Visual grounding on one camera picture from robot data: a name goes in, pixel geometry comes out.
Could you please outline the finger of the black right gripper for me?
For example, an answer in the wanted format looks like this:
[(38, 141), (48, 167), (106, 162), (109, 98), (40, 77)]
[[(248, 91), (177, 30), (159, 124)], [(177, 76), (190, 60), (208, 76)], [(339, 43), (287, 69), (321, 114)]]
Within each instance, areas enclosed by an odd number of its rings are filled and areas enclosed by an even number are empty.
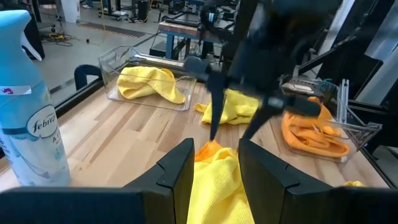
[(224, 89), (227, 76), (223, 74), (212, 74), (207, 81), (207, 89), (211, 93), (211, 128), (210, 141), (215, 139), (221, 115), (224, 108)]
[(282, 100), (280, 98), (264, 98), (261, 106), (254, 113), (248, 128), (245, 130), (243, 138), (251, 139), (263, 124), (271, 117), (281, 114), (281, 112)]

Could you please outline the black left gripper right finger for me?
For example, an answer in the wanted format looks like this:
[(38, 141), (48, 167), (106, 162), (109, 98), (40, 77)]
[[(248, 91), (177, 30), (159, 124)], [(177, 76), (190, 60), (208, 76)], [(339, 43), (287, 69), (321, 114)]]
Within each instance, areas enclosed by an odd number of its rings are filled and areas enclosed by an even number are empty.
[(397, 223), (397, 190), (332, 187), (248, 139), (238, 147), (255, 223)]

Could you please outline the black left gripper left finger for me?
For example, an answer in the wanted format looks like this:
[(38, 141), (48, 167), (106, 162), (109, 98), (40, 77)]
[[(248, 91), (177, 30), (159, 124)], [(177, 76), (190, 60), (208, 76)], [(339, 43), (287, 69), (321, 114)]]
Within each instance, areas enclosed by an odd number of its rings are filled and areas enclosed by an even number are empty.
[(19, 187), (1, 192), (1, 223), (186, 223), (194, 140), (184, 139), (124, 187)]

